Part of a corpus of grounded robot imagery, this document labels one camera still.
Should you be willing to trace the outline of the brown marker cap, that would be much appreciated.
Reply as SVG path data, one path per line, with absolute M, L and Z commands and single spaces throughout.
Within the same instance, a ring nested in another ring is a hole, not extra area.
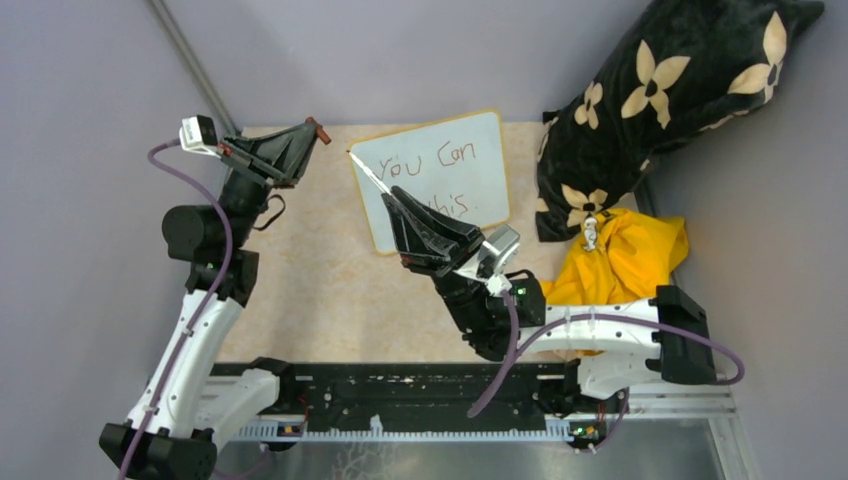
M 316 128 L 316 136 L 321 140 L 324 145 L 329 145 L 332 142 L 332 139 L 329 134 L 321 126 L 318 126 Z

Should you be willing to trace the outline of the yellow framed whiteboard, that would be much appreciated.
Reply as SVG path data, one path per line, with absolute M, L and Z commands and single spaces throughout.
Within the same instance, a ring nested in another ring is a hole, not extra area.
M 425 205 L 481 228 L 511 216 L 500 114 L 492 109 L 406 127 L 351 143 L 357 155 L 388 186 L 399 186 Z M 379 255 L 396 247 L 380 191 L 352 169 Z

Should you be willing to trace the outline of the white marker pen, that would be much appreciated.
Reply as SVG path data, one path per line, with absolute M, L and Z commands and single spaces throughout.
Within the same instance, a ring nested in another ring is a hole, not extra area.
M 346 153 L 351 158 L 355 166 L 382 194 L 392 195 L 391 189 L 357 155 L 355 155 L 351 150 L 347 150 Z

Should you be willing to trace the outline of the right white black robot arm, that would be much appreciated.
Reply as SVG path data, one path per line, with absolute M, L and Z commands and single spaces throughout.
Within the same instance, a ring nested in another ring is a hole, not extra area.
M 678 287 L 660 286 L 649 298 L 613 305 L 549 304 L 531 274 L 507 273 L 520 246 L 510 226 L 485 235 L 399 186 L 380 198 L 403 267 L 429 277 L 464 341 L 501 365 L 469 416 L 494 399 L 522 355 L 543 351 L 595 351 L 563 385 L 564 401 L 576 412 L 655 380 L 717 383 L 705 312 Z

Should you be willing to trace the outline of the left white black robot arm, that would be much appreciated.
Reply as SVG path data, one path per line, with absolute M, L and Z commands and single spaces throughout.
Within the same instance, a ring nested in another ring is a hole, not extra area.
M 103 428 L 99 445 L 122 479 L 207 479 L 217 456 L 261 411 L 292 411 L 300 399 L 290 366 L 260 358 L 211 400 L 204 391 L 225 337 L 255 287 L 259 256 L 245 244 L 272 200 L 297 185 L 323 126 L 307 118 L 259 137 L 219 136 L 203 115 L 185 118 L 175 139 L 147 155 L 180 148 L 222 162 L 228 176 L 219 194 L 201 189 L 204 203 L 171 208 L 162 221 L 168 256 L 190 272 L 181 310 L 165 351 L 126 418 Z

